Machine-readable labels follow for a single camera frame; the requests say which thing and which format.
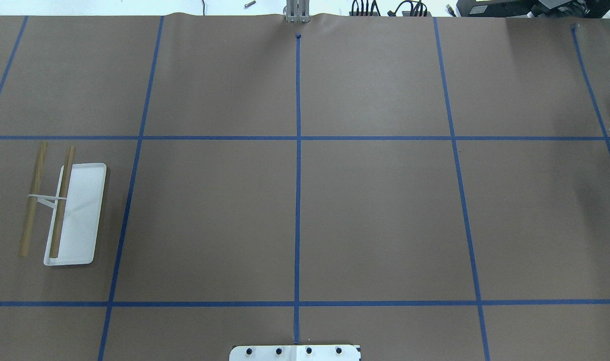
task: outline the wooden stick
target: wooden stick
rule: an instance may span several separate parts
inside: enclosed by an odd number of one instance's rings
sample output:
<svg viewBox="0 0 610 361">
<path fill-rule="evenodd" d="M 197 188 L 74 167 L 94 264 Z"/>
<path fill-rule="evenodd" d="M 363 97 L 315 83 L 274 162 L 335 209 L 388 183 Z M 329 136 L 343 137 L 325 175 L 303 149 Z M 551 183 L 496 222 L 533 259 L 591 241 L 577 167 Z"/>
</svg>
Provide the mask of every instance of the wooden stick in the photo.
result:
<svg viewBox="0 0 610 361">
<path fill-rule="evenodd" d="M 58 197 L 66 198 L 69 195 L 69 182 L 71 182 L 71 169 L 73 168 L 73 156 L 75 147 L 69 147 L 69 153 L 64 163 L 62 171 L 62 182 L 60 183 L 60 194 Z M 66 209 L 66 199 L 58 199 L 58 206 L 55 208 L 55 222 L 53 223 L 53 234 L 51 236 L 50 258 L 58 258 L 60 253 L 60 238 L 62 237 L 62 224 L 64 223 L 64 210 Z"/>
<path fill-rule="evenodd" d="M 37 149 L 37 157 L 35 158 L 35 166 L 33 168 L 33 180 L 31 181 L 31 189 L 29 194 L 38 194 L 40 192 L 47 146 L 48 144 L 45 141 L 41 141 L 40 146 Z M 33 232 L 36 206 L 37 198 L 28 197 L 26 202 L 25 224 L 24 228 L 22 229 L 22 238 L 20 238 L 20 257 L 28 256 L 28 247 L 31 242 L 31 233 Z"/>
</svg>

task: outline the wire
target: wire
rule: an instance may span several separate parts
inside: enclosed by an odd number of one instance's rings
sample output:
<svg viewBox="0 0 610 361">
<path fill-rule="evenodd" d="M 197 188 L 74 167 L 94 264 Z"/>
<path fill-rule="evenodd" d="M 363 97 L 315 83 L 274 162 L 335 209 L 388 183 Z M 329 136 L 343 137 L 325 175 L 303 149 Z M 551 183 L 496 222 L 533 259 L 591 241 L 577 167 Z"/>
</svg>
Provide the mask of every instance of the wire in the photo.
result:
<svg viewBox="0 0 610 361">
<path fill-rule="evenodd" d="M 374 16 L 374 8 L 376 7 L 376 14 L 381 16 L 381 10 L 379 10 L 379 6 L 376 4 L 376 0 L 372 2 L 372 8 L 370 9 L 370 16 Z"/>
<path fill-rule="evenodd" d="M 396 13 L 401 8 L 401 5 L 408 3 L 410 4 L 410 16 L 427 16 L 427 6 L 418 0 L 415 2 L 414 0 L 403 0 L 396 10 L 387 12 L 388 16 L 396 16 Z"/>
<path fill-rule="evenodd" d="M 448 14 L 450 14 L 451 16 L 456 18 L 456 14 L 454 13 L 454 9 L 452 9 L 450 4 L 445 5 L 445 11 L 447 11 Z"/>
</svg>

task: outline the white plastic tray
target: white plastic tray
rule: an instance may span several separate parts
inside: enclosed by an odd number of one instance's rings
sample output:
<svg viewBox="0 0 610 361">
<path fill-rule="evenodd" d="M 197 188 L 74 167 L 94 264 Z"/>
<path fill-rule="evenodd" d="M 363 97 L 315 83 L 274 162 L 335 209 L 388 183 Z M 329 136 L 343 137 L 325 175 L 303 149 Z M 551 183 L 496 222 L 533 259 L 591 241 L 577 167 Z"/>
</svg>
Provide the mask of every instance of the white plastic tray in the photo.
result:
<svg viewBox="0 0 610 361">
<path fill-rule="evenodd" d="M 63 169 L 64 167 L 60 169 L 58 191 L 55 194 L 60 194 Z M 106 165 L 104 163 L 73 165 L 69 194 L 64 210 L 60 254 L 58 254 L 58 258 L 49 257 L 53 224 L 55 223 L 55 210 L 53 210 L 51 228 L 46 240 L 46 251 L 44 252 L 44 265 L 85 265 L 93 261 L 105 178 Z"/>
</svg>

